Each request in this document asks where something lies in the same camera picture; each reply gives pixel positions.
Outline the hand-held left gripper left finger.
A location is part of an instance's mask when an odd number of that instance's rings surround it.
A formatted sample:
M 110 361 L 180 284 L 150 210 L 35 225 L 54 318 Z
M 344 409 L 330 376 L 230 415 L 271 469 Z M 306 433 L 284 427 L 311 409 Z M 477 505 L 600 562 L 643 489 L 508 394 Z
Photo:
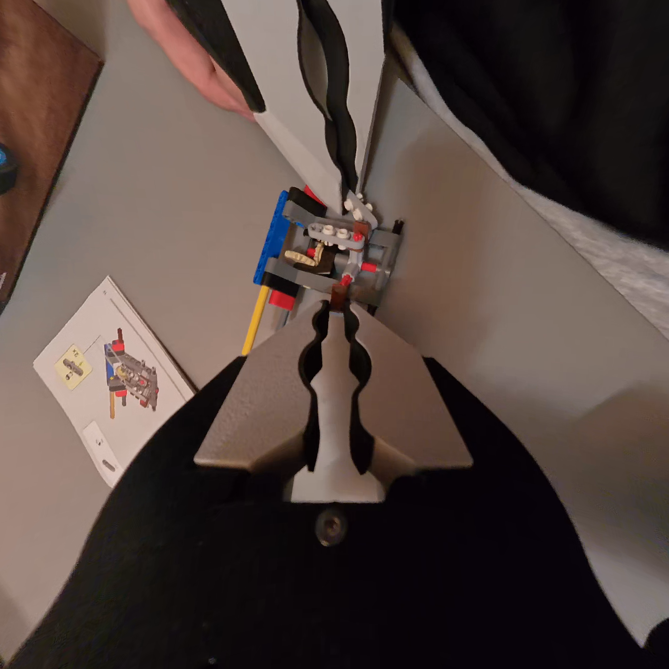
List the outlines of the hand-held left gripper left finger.
M 322 369 L 329 315 L 329 302 L 317 302 L 246 356 L 197 465 L 252 474 L 314 470 L 321 431 L 312 381 Z

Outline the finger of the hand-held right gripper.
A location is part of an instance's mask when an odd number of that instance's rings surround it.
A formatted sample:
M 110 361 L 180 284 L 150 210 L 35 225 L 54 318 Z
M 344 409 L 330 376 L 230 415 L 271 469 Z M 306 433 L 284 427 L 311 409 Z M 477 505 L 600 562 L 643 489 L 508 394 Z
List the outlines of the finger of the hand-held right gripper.
M 307 186 L 343 212 L 341 176 L 326 147 L 324 117 L 310 97 L 298 57 L 296 1 L 223 1 L 262 95 L 255 121 Z
M 385 64 L 385 1 L 317 1 L 316 35 L 324 55 L 325 143 L 341 193 L 363 193 Z

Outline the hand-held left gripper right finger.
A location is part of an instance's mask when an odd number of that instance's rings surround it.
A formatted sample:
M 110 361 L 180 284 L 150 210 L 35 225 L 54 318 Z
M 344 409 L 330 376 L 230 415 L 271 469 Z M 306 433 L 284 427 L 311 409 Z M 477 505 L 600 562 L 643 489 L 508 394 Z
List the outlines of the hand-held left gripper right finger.
M 350 453 L 360 474 L 400 478 L 469 468 L 464 443 L 420 353 L 365 309 L 343 311 L 350 344 Z

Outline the partly built lego model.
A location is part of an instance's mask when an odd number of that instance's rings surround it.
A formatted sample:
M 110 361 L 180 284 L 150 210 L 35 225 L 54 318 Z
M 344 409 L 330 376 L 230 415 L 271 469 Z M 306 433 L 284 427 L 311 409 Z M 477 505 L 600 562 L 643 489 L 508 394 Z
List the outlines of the partly built lego model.
M 309 187 L 280 193 L 254 271 L 259 294 L 242 355 L 255 344 L 266 305 L 282 310 L 287 323 L 307 290 L 326 298 L 342 294 L 375 314 L 395 269 L 405 221 L 374 227 L 372 205 L 361 194 L 348 195 L 345 213 L 350 217 L 328 214 Z

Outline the lego instruction booklet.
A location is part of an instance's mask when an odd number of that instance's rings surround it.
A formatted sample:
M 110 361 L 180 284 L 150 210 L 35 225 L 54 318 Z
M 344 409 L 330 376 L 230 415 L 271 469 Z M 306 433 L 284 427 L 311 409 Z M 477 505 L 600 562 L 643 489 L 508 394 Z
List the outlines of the lego instruction booklet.
M 33 362 L 112 489 L 196 389 L 110 276 Z

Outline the lego set box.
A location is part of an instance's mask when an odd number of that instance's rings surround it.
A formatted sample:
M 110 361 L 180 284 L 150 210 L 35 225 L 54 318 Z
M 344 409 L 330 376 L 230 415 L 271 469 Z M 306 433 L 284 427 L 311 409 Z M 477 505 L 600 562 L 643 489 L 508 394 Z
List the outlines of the lego set box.
M 1 312 L 103 65 L 35 1 L 1 2 Z

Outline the person's right hand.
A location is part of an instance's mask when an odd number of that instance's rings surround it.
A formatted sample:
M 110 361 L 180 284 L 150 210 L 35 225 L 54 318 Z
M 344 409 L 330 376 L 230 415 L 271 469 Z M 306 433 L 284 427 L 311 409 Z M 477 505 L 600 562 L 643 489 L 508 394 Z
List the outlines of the person's right hand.
M 139 26 L 201 96 L 222 110 L 255 122 L 239 88 L 188 32 L 166 1 L 127 3 Z

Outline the person's black garment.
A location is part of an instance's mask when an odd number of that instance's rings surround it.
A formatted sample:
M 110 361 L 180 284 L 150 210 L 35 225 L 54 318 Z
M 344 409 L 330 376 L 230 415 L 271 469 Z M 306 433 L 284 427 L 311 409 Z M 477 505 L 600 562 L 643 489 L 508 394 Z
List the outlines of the person's black garment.
M 668 250 L 667 1 L 392 1 L 441 99 L 510 176 Z

